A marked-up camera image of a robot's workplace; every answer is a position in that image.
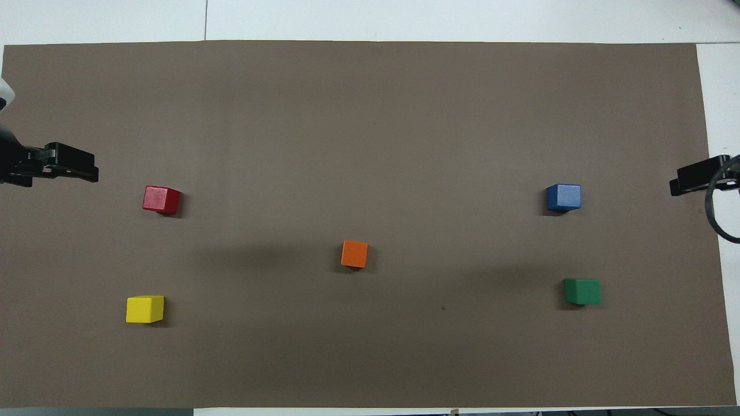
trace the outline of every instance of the wooden block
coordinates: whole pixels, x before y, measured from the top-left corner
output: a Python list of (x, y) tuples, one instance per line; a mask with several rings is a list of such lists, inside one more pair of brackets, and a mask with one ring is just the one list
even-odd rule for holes
[(134, 296), (126, 300), (126, 322), (152, 323), (164, 318), (164, 296)]
[(168, 187), (147, 186), (141, 208), (160, 214), (176, 214), (180, 203), (180, 191)]
[(601, 285), (594, 279), (565, 279), (565, 300), (576, 305), (598, 305)]
[(368, 259), (368, 244), (358, 241), (345, 241), (342, 247), (342, 265), (365, 267)]
[(554, 184), (548, 188), (548, 209), (568, 212), (581, 207), (581, 186), (578, 184)]

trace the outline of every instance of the brown surface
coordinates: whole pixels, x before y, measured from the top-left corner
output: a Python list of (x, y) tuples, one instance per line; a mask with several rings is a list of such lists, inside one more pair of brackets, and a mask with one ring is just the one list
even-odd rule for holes
[[(10, 46), (2, 406), (734, 404), (693, 45)], [(583, 209), (544, 189), (583, 186)], [(181, 212), (141, 209), (146, 185)], [(339, 264), (342, 241), (368, 265)], [(601, 306), (564, 302), (597, 278)], [(126, 298), (166, 296), (125, 323)]]

